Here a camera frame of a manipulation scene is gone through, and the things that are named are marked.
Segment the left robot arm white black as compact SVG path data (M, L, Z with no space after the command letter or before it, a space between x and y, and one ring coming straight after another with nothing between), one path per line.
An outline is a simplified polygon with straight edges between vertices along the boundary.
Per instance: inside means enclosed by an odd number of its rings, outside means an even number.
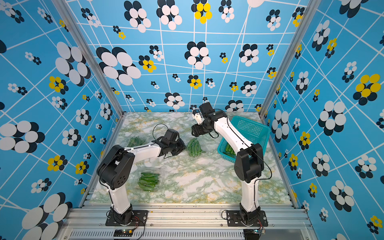
M181 139L169 144L154 141L134 148L123 148L119 145L111 148L98 166L97 174L100 184L107 188L112 202L109 215L112 223L127 226L134 220L132 204L126 191L126 182L133 164L168 153L177 156L185 148Z

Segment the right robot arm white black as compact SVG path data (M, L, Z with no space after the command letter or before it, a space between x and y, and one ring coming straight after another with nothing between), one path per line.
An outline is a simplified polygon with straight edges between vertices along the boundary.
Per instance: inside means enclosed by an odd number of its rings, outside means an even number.
M258 200L259 181L264 170L263 148L246 139L230 122L228 117L212 113L206 118L193 114L196 124L192 126L192 135L199 137L212 131L221 135L236 154L234 170L242 181L242 200L240 215L245 225L251 225L261 215Z

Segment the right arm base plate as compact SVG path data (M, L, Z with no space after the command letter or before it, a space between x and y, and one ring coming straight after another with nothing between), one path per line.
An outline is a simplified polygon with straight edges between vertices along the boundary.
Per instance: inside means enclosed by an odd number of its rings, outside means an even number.
M245 213L243 211L225 210L225 219L229 227L268 227L269 223L265 211L253 211Z

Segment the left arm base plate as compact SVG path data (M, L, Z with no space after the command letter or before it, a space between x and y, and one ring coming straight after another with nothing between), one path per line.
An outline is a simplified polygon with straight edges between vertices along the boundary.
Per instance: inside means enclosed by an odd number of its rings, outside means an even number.
M125 214L118 214L114 210L109 210L105 225L108 227L136 227L145 226L149 211L133 210Z

